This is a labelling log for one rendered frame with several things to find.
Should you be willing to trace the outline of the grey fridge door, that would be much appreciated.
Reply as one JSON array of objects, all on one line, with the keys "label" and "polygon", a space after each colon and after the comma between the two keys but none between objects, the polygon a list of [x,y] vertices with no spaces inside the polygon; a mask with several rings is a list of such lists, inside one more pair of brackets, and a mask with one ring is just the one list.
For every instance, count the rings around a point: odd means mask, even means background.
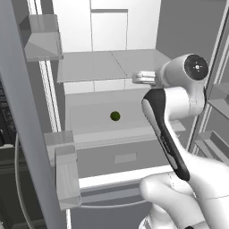
[{"label": "grey fridge door", "polygon": [[195,144],[202,132],[215,131],[229,145],[229,0],[225,0],[205,86],[207,104],[203,113],[194,118],[187,144],[195,155],[203,155]]},{"label": "grey fridge door", "polygon": [[0,75],[47,229],[73,229],[59,206],[11,0],[0,0]]}]

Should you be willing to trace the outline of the grey tall door bin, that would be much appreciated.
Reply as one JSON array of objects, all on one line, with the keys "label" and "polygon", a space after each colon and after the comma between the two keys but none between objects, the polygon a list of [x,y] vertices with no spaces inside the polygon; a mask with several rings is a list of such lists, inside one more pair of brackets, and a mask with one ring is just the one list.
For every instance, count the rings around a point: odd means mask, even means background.
[{"label": "grey tall door bin", "polygon": [[72,131],[45,133],[45,143],[51,167],[54,170],[56,194],[61,210],[81,205],[77,153]]}]

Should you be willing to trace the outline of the grey small door bin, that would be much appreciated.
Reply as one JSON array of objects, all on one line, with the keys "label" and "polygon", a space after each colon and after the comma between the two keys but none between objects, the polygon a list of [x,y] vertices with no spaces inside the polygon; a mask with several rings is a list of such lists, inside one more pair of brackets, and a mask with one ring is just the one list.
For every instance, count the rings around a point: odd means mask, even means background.
[{"label": "grey small door bin", "polygon": [[19,26],[28,62],[63,59],[62,42],[55,14],[30,14]]}]

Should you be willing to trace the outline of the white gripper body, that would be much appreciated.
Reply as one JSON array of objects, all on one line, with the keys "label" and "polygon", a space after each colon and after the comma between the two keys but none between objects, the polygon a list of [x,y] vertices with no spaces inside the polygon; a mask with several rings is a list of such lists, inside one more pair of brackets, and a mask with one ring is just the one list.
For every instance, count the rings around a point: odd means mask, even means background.
[{"label": "white gripper body", "polygon": [[154,72],[140,71],[140,72],[135,72],[132,75],[132,82],[135,84],[155,85],[156,84],[155,78],[156,78],[156,75]]}]

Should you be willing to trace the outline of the green lime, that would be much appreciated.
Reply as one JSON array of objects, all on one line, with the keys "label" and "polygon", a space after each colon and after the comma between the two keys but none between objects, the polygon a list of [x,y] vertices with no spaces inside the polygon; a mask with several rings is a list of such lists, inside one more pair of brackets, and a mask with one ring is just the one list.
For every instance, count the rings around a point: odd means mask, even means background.
[{"label": "green lime", "polygon": [[117,111],[113,111],[113,112],[110,114],[110,118],[111,118],[113,121],[117,122],[117,121],[120,120],[121,115],[120,115]]}]

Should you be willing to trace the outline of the grey fridge left door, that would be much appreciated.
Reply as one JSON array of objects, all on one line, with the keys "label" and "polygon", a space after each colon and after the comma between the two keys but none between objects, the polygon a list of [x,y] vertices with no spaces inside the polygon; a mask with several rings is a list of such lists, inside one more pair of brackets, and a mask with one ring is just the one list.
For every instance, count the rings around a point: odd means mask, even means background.
[{"label": "grey fridge left door", "polygon": [[11,0],[0,0],[0,75],[47,229],[73,229],[59,206]]}]

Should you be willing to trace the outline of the grey fridge right door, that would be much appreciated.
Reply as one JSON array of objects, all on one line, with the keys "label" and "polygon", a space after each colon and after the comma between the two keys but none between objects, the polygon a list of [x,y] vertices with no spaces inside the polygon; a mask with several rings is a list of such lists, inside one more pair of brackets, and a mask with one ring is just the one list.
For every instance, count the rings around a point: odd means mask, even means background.
[{"label": "grey fridge right door", "polygon": [[194,118],[187,144],[195,155],[203,155],[195,144],[202,132],[215,131],[229,145],[229,0],[225,0],[205,86],[207,104],[203,113]]}]

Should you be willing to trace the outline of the grey right door bin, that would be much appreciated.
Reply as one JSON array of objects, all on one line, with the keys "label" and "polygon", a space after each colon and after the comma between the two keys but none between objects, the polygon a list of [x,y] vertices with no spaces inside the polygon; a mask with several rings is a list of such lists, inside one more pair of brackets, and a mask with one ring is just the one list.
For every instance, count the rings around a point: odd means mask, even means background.
[{"label": "grey right door bin", "polygon": [[229,145],[215,131],[200,133],[195,144],[206,157],[229,165]]}]

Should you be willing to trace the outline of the grey fridge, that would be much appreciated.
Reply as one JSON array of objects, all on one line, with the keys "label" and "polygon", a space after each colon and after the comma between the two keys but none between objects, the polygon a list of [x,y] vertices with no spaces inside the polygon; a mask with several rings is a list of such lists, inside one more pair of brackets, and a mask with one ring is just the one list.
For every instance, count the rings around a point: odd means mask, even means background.
[{"label": "grey fridge", "polygon": [[[27,2],[29,15],[57,16],[63,59],[64,53],[156,49],[169,57],[169,61],[182,55],[199,55],[207,62],[208,72],[225,9],[225,0]],[[116,80],[58,82],[61,60],[38,61],[50,122],[45,133],[72,131],[76,150],[157,140],[141,107],[150,85],[135,84],[132,76]],[[121,115],[117,122],[110,118],[113,111]],[[196,116],[171,121],[186,150]],[[80,190],[84,185],[100,186],[124,178],[140,183],[149,175],[172,171],[169,164],[79,177]]]}]

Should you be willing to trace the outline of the glass fridge shelf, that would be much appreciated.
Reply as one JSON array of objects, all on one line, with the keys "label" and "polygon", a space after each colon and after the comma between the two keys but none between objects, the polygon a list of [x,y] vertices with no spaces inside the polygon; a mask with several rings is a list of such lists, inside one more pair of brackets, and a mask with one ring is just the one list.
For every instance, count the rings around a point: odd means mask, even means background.
[{"label": "glass fridge shelf", "polygon": [[156,49],[64,53],[57,81],[125,79],[135,72],[155,71],[169,60]]}]

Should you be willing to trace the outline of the grey fridge crisper drawer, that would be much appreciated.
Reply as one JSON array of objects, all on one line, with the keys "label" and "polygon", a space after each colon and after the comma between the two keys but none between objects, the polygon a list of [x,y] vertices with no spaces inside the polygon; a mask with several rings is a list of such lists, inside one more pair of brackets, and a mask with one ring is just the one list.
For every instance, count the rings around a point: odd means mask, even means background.
[{"label": "grey fridge crisper drawer", "polygon": [[158,140],[77,149],[80,178],[169,165]]}]

